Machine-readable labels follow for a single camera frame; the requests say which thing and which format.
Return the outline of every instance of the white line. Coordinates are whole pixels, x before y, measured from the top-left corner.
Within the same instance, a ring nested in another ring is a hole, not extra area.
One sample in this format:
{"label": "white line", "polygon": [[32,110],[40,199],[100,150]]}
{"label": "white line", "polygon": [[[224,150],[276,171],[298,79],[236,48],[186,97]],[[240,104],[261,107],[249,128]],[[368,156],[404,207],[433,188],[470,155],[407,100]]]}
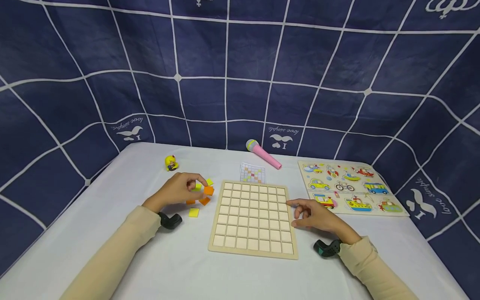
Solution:
{"label": "white line", "polygon": [[[450,70],[450,68],[453,66],[453,64],[457,61],[457,59],[463,54],[463,52],[465,52],[465,50],[467,49],[467,47],[471,44],[471,42],[475,39],[475,37],[477,36],[478,33],[472,35],[472,37],[468,40],[468,42],[465,43],[465,45],[463,46],[463,48],[461,48],[461,50],[457,53],[457,55],[455,55],[455,57],[453,58],[453,60],[448,64],[448,66],[445,68],[445,70],[442,72],[442,74],[438,77],[438,79],[435,81],[435,83],[432,85],[432,87],[430,88],[430,90],[428,91],[428,93],[425,95],[425,97],[422,99],[422,101],[420,102],[420,104],[417,106],[417,108],[413,111],[412,115],[410,116],[410,118],[402,125],[402,127],[397,131],[397,133],[395,134],[394,137],[398,137],[398,135],[402,132],[402,130],[408,125],[408,123],[410,122],[410,120],[415,116],[415,114],[417,113],[417,111],[420,109],[420,107],[423,105],[423,103],[425,102],[425,100],[427,99],[427,97],[430,96],[430,94],[432,93],[432,91],[435,89],[435,87],[437,86],[437,84],[442,80],[442,78],[445,76],[445,74],[447,74],[447,72]],[[388,142],[388,144],[383,148],[383,150],[378,154],[377,158],[373,161],[372,163],[372,166],[377,162],[377,160],[380,158],[380,156],[382,156],[382,154],[385,152],[385,150],[392,144],[392,140],[390,140]]]}
{"label": "white line", "polygon": [[[175,25],[173,24],[173,12],[172,12],[172,0],[168,0],[168,6],[170,7],[170,22],[172,24],[172,35],[173,35],[173,53],[175,54],[175,71],[177,72],[177,75],[180,75],[179,73],[179,62],[178,62],[178,57],[177,57],[177,39],[175,38]],[[177,86],[179,89],[179,99],[180,99],[180,107],[181,111],[183,113],[183,117],[185,118],[185,124],[187,125],[187,132],[188,132],[188,139],[190,140],[190,147],[192,146],[192,137],[190,136],[190,128],[188,127],[188,122],[187,122],[187,116],[185,115],[185,109],[183,109],[183,101],[181,98],[181,90],[180,90],[180,81],[177,80]]]}
{"label": "white line", "polygon": [[[403,24],[405,23],[405,21],[407,20],[408,18],[408,15],[410,14],[410,11],[412,10],[413,8],[413,5],[415,5],[415,2],[417,0],[413,0],[412,3],[410,4],[410,7],[408,8],[407,12],[405,13],[405,15],[403,16],[403,20],[402,22],[400,23],[400,26],[398,27],[398,31],[400,31],[403,27]],[[390,52],[390,49],[392,48],[392,45],[393,43],[395,42],[396,40],[396,37],[398,36],[398,33],[396,33],[394,35],[394,37],[392,38],[392,40],[390,41],[390,44],[388,45],[388,48],[387,50],[385,51],[385,54],[384,56],[382,57],[382,60],[380,61],[380,64],[378,65],[378,68],[377,68],[377,71],[375,72],[375,75],[373,76],[372,78],[372,82],[370,83],[370,86],[369,86],[369,89],[371,90],[372,89],[372,86],[373,84],[375,83],[375,79],[377,78],[377,75],[378,75],[378,72],[380,71],[380,69],[382,68],[383,64],[384,64],[384,61],[388,55],[388,53]],[[347,130],[347,132],[342,136],[342,139],[340,140],[340,143],[338,144],[338,147],[336,149],[336,152],[335,152],[335,156],[333,159],[336,159],[336,156],[338,155],[338,152],[340,151],[340,148],[342,147],[342,144],[343,144],[343,141],[345,139],[345,137],[347,136],[347,134],[350,132],[350,130],[352,130],[353,126],[355,126],[355,123],[357,123],[357,120],[359,118],[359,115],[360,115],[360,111],[363,107],[363,104],[365,103],[365,99],[367,99],[367,94],[365,94],[363,96],[363,99],[360,103],[360,106],[359,106],[359,109],[357,110],[357,114],[355,115],[355,120],[353,120],[352,122],[352,125],[350,126],[350,128]]]}
{"label": "white line", "polygon": [[4,195],[0,195],[0,200],[3,200],[4,202],[6,202],[7,204],[9,204],[10,206],[12,206],[13,208],[16,208],[18,211],[24,213],[25,215],[27,215],[29,218],[31,218],[32,220],[35,221],[35,223],[37,223],[38,225],[40,225],[40,227],[43,229],[43,230],[46,230],[47,229],[47,226],[45,226],[45,224],[43,224],[42,221],[40,221],[36,216],[34,216],[31,212],[29,212],[28,210],[24,209],[23,207],[21,207],[20,205],[18,205],[17,203],[13,202],[12,200],[8,199],[7,197],[5,197]]}
{"label": "white line", "polygon": [[468,215],[469,212],[471,212],[475,207],[477,207],[478,205],[480,204],[480,199],[478,199],[474,204],[472,204],[464,213],[462,213],[461,216],[457,217],[455,220],[453,220],[451,223],[449,223],[447,226],[443,227],[441,230],[439,230],[438,232],[432,234],[430,237],[428,237],[426,240],[427,241],[431,241],[433,240],[434,238],[438,237],[439,235],[441,235],[442,233],[444,233],[445,231],[447,231],[451,226],[455,225],[456,223],[458,223],[458,221],[460,221],[462,218],[465,218],[466,215]]}
{"label": "white line", "polygon": [[[350,3],[350,8],[348,9],[348,13],[347,13],[347,16],[345,18],[345,21],[343,22],[342,29],[345,29],[345,26],[347,26],[348,18],[350,17],[350,13],[352,12],[352,8],[353,8],[354,3],[355,3],[355,0],[352,0],[352,2]],[[317,91],[315,92],[315,96],[313,96],[312,104],[310,105],[310,109],[309,109],[308,114],[307,114],[307,119],[305,119],[305,124],[303,125],[303,130],[301,132],[300,143],[299,143],[299,147],[297,148],[296,156],[299,155],[301,142],[303,142],[303,135],[305,134],[305,128],[307,127],[308,119],[310,118],[310,114],[312,113],[313,105],[315,104],[315,100],[317,99],[318,92],[320,91],[320,88],[322,87],[322,84],[324,83],[324,79],[327,75],[328,69],[330,68],[330,64],[332,64],[333,57],[335,57],[336,51],[338,50],[338,47],[340,46],[340,42],[342,41],[342,36],[343,36],[343,30],[340,32],[340,36],[338,37],[338,40],[336,42],[335,49],[333,50],[332,55],[330,56],[330,60],[328,61],[327,67],[325,68],[322,79],[320,80],[320,83],[317,86]]]}
{"label": "white line", "polygon": [[460,211],[458,210],[458,208],[455,206],[455,204],[453,204],[452,200],[450,199],[450,197],[447,196],[447,194],[445,194],[443,191],[439,190],[435,184],[433,183],[433,181],[430,179],[430,177],[427,175],[427,173],[422,169],[421,170],[423,175],[425,176],[426,179],[428,179],[428,181],[430,182],[430,184],[432,185],[432,187],[437,191],[439,192],[440,194],[442,194],[445,199],[448,200],[448,202],[450,203],[450,205],[453,207],[453,209],[455,209],[455,212],[457,213],[457,215],[460,217],[460,220],[462,221],[463,225],[465,225],[465,227],[467,228],[467,230],[470,232],[470,234],[477,240],[478,243],[480,243],[480,239],[479,237],[477,237],[477,235],[472,231],[472,229],[467,225],[467,223],[465,222],[465,220],[463,219],[463,216],[462,214],[460,213]]}
{"label": "white line", "polygon": [[[34,83],[34,82],[75,82],[79,80],[83,80],[85,78],[89,78],[94,75],[98,74],[105,74],[105,73],[115,73],[115,72],[133,72],[133,73],[138,73],[138,74],[147,74],[150,76],[158,77],[158,78],[163,78],[163,79],[174,79],[172,76],[162,76],[162,75],[157,75],[145,71],[130,71],[130,70],[102,70],[102,71],[96,71],[92,72],[89,74],[86,74],[85,76],[80,76],[76,78],[70,78],[70,79],[51,79],[51,78],[36,78],[36,79],[26,79],[26,80],[19,80],[7,85],[0,86],[0,92],[8,90],[10,87],[15,87],[18,85],[26,84],[26,83]],[[183,79],[219,79],[219,80],[224,80],[225,77],[219,77],[219,76],[185,76],[182,77]],[[237,81],[251,81],[251,82],[263,82],[263,83],[270,83],[269,80],[260,80],[260,79],[248,79],[248,78],[235,78],[235,77],[227,77],[228,80],[237,80]],[[273,81],[274,84],[288,84],[288,85],[297,85],[297,86],[306,86],[306,87],[313,87],[313,88],[318,88],[316,85],[312,84],[299,84],[299,83],[292,83],[292,82],[281,82],[281,81]],[[321,90],[327,90],[327,91],[334,91],[334,92],[343,92],[343,93],[354,93],[354,94],[362,94],[364,91],[352,91],[352,90],[344,90],[344,89],[336,89],[336,88],[330,88],[330,87],[320,87]],[[411,94],[411,93],[396,93],[396,92],[382,92],[382,91],[372,91],[372,94],[380,94],[380,95],[394,95],[394,96],[412,96],[412,97],[425,97],[426,95],[422,94]],[[445,109],[452,115],[452,117],[460,121],[460,118],[449,108],[449,106],[441,100],[439,97],[434,96],[434,95],[428,95],[427,97],[430,97],[432,99],[437,100],[440,102]],[[472,130],[475,134],[480,135],[480,131],[477,130],[475,127],[471,126],[468,123],[462,122],[462,125],[467,127],[468,129]]]}
{"label": "white line", "polygon": [[[7,82],[5,81],[5,79],[3,79],[3,77],[0,75],[0,81],[2,81],[4,84],[7,84]],[[80,175],[80,177],[82,177],[84,180],[85,180],[85,176],[80,172],[80,170],[77,168],[77,166],[74,164],[74,162],[72,161],[72,159],[70,158],[70,156],[68,155],[68,153],[65,151],[65,149],[63,149],[63,147],[60,145],[60,141],[57,139],[57,137],[53,134],[52,130],[50,130],[50,128],[45,124],[45,122],[43,122],[42,118],[37,115],[37,113],[22,99],[22,97],[20,97],[20,95],[17,94],[17,92],[14,91],[13,88],[9,88],[9,90],[17,97],[18,100],[20,100],[20,102],[35,116],[35,118],[37,119],[37,121],[43,126],[43,128],[48,132],[48,134],[50,135],[50,137],[53,139],[53,141],[55,141],[55,143],[57,144],[58,148],[63,152],[63,155],[65,155],[65,158],[67,158],[67,160],[70,162],[70,164],[72,165],[73,169],[75,169],[75,171],[78,173],[78,175]]]}
{"label": "white line", "polygon": [[[107,0],[107,3],[108,3],[108,6],[110,8],[112,8],[112,5],[110,4],[110,0]],[[150,126],[150,130],[152,131],[153,142],[156,143],[155,132],[153,131],[152,123],[150,123],[150,118],[148,117],[147,111],[145,109],[144,102],[142,101],[142,96],[140,95],[140,89],[138,88],[138,84],[137,84],[137,81],[135,79],[135,75],[133,74],[132,64],[130,64],[130,58],[128,57],[127,48],[125,47],[125,43],[123,42],[123,37],[121,36],[120,27],[119,27],[119,24],[117,22],[117,18],[115,17],[114,11],[111,11],[111,13],[112,13],[113,21],[115,22],[115,26],[117,27],[117,32],[118,32],[119,37],[120,37],[120,42],[121,42],[121,45],[123,47],[123,52],[125,52],[125,57],[127,58],[127,63],[128,63],[128,67],[130,68],[130,73],[132,74],[133,83],[135,84],[135,88],[137,90],[138,100],[140,100],[140,104],[142,105],[142,109],[144,110],[144,113],[146,114],[148,126]]]}
{"label": "white line", "polygon": [[[50,24],[52,25],[53,29],[54,29],[55,32],[57,33],[60,41],[62,42],[63,46],[64,46],[65,49],[67,50],[67,52],[68,52],[68,54],[70,55],[70,57],[72,58],[73,62],[74,62],[75,65],[77,66],[78,71],[80,72],[80,74],[82,75],[82,77],[85,77],[85,74],[84,74],[84,72],[82,71],[82,69],[80,68],[79,64],[77,63],[77,60],[75,59],[75,57],[73,57],[73,54],[70,52],[70,49],[68,49],[67,44],[65,43],[65,41],[64,41],[63,38],[61,37],[60,32],[57,30],[57,27],[56,27],[55,24],[53,23],[53,20],[52,20],[52,18],[50,17],[50,14],[48,13],[47,7],[44,5],[44,3],[43,3],[41,0],[39,1],[39,3],[42,4],[43,10],[45,11],[45,14],[47,15],[47,18],[48,18],[48,20],[50,21]],[[84,81],[85,81],[85,84],[87,85],[88,91],[90,91],[90,95],[92,96],[93,102],[95,103],[95,107],[96,107],[98,116],[100,117],[100,121],[102,122],[102,125],[103,125],[103,130],[105,131],[105,134],[106,134],[107,137],[110,139],[110,141],[112,142],[112,144],[115,146],[115,149],[117,149],[117,152],[120,153],[120,150],[119,150],[119,148],[117,147],[117,144],[115,144],[115,142],[113,141],[112,137],[110,136],[110,134],[109,134],[108,131],[107,131],[107,127],[106,127],[105,124],[104,124],[102,112],[100,111],[100,107],[98,106],[98,103],[97,103],[97,101],[96,101],[96,98],[95,98],[95,96],[94,96],[94,94],[93,94],[93,92],[92,92],[92,89],[90,88],[90,85],[88,84],[87,79],[84,78]]]}
{"label": "white line", "polygon": [[[181,20],[196,20],[196,21],[207,21],[207,22],[215,22],[215,23],[226,23],[226,20],[223,19],[213,19],[213,18],[202,18],[202,17],[190,17],[190,16],[177,16],[173,15],[170,16],[165,13],[158,13],[158,12],[145,12],[145,11],[136,11],[136,10],[126,10],[120,8],[109,8],[107,6],[101,5],[91,5],[91,4],[74,4],[74,3],[64,3],[64,2],[49,2],[49,1],[40,1],[40,0],[20,0],[22,2],[31,3],[31,4],[43,4],[48,6],[56,6],[56,7],[76,7],[76,8],[90,8],[90,9],[99,9],[99,10],[107,10],[107,11],[115,11],[115,12],[124,12],[124,13],[131,13],[131,14],[142,14],[154,17],[162,17],[162,18],[171,18],[173,19],[181,19]],[[230,20],[230,23],[233,24],[258,24],[258,25],[282,25],[282,22],[267,22],[267,21],[242,21],[242,20]],[[393,35],[393,34],[401,34],[401,35],[445,35],[445,34],[474,34],[475,30],[426,30],[426,31],[395,31],[395,30],[367,30],[367,29],[356,29],[356,28],[345,28],[342,29],[340,27],[331,27],[331,26],[322,26],[322,25],[310,25],[310,24],[300,24],[300,23],[285,23],[286,26],[293,26],[293,27],[305,27],[305,28],[316,28],[316,29],[324,29],[324,30],[334,30],[334,31],[347,31],[347,32],[357,32],[357,33],[373,33],[373,34],[386,34],[386,35]]]}
{"label": "white line", "polygon": [[265,125],[266,125],[266,122],[267,122],[267,115],[268,115],[268,103],[270,102],[270,93],[272,92],[273,77],[275,76],[276,62],[278,61],[278,53],[280,52],[280,46],[282,45],[283,31],[285,29],[285,22],[287,21],[287,14],[288,14],[289,5],[290,5],[290,0],[287,0],[287,4],[285,6],[285,13],[284,13],[284,16],[283,16],[282,30],[280,31],[280,38],[278,39],[278,45],[276,47],[275,61],[273,63],[273,70],[272,70],[272,77],[270,77],[270,82],[269,82],[270,85],[268,86],[267,104],[265,106],[264,129],[262,131],[262,141],[260,142],[260,145],[262,147],[264,145]]}
{"label": "white line", "polygon": [[410,176],[410,178],[407,179],[407,181],[405,181],[405,183],[398,189],[398,191],[395,193],[395,195],[397,195],[409,182],[410,180],[415,176],[417,175],[417,173],[425,166],[428,164],[428,162],[432,159],[433,155],[435,154],[435,152],[438,150],[438,148],[444,143],[444,141],[453,133],[453,131],[455,131],[455,129],[457,129],[458,126],[460,126],[460,124],[463,124],[465,125],[465,120],[468,119],[471,115],[473,115],[478,109],[480,108],[480,104],[478,104],[477,106],[475,106],[466,116],[463,117],[463,119],[461,120],[458,120],[458,123],[444,136],[444,138],[437,144],[437,146],[435,146],[435,148],[432,150],[432,152],[430,153],[430,156],[427,158],[427,160],[425,160],[425,162],[423,162],[423,164],[419,167],[419,169],[413,173],[412,176]]}
{"label": "white line", "polygon": [[228,65],[228,22],[230,21],[230,0],[227,0],[227,32],[225,34],[225,150],[228,150],[228,117],[227,117],[227,65]]}

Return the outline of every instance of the white table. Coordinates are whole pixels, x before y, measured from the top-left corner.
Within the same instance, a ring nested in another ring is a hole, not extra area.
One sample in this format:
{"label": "white table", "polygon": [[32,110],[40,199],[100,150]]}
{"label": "white table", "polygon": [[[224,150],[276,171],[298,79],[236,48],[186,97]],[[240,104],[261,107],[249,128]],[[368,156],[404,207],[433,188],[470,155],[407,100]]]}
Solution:
{"label": "white table", "polygon": [[[58,299],[127,214],[173,174],[164,169],[171,154],[179,171],[210,177],[217,191],[222,180],[238,180],[241,162],[248,162],[265,166],[267,182],[287,185],[292,199],[307,197],[301,157],[275,156],[283,164],[275,170],[248,152],[132,144],[0,280],[0,299]],[[183,223],[174,231],[161,228],[139,250],[113,299],[370,299],[339,259],[312,250],[316,232],[297,230],[297,261],[209,252],[216,202],[217,193],[207,206],[198,204],[198,218],[189,218],[184,204],[168,207]],[[340,216],[370,236],[420,299],[467,299],[409,218]]]}

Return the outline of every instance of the left hand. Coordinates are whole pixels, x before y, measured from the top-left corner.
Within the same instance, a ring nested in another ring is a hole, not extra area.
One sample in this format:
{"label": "left hand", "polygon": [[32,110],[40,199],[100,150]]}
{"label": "left hand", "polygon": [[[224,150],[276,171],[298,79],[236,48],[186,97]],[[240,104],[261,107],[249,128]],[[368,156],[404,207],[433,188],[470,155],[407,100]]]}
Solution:
{"label": "left hand", "polygon": [[203,192],[192,192],[197,180],[204,186],[208,186],[207,181],[200,174],[175,173],[160,190],[145,200],[142,206],[158,214],[166,205],[203,199],[205,197]]}

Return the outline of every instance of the right hand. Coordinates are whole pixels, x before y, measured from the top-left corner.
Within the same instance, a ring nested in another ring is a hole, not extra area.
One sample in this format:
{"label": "right hand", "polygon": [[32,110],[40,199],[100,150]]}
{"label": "right hand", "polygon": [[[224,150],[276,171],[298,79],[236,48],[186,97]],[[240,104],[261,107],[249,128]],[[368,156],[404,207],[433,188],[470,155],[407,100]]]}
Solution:
{"label": "right hand", "polygon": [[297,206],[295,209],[295,220],[293,227],[315,227],[323,231],[335,233],[337,228],[345,222],[332,213],[328,208],[315,200],[294,199],[287,201],[290,206]]}

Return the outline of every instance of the blue fabric with white grid lines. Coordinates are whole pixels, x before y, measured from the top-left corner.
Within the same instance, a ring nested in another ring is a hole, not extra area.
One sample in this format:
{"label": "blue fabric with white grid lines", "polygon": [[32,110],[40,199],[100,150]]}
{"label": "blue fabric with white grid lines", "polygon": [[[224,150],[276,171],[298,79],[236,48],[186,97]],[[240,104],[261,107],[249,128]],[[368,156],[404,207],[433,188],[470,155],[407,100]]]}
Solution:
{"label": "blue fabric with white grid lines", "polygon": [[479,2],[4,0],[0,274],[128,144],[254,138],[374,164],[479,298]]}

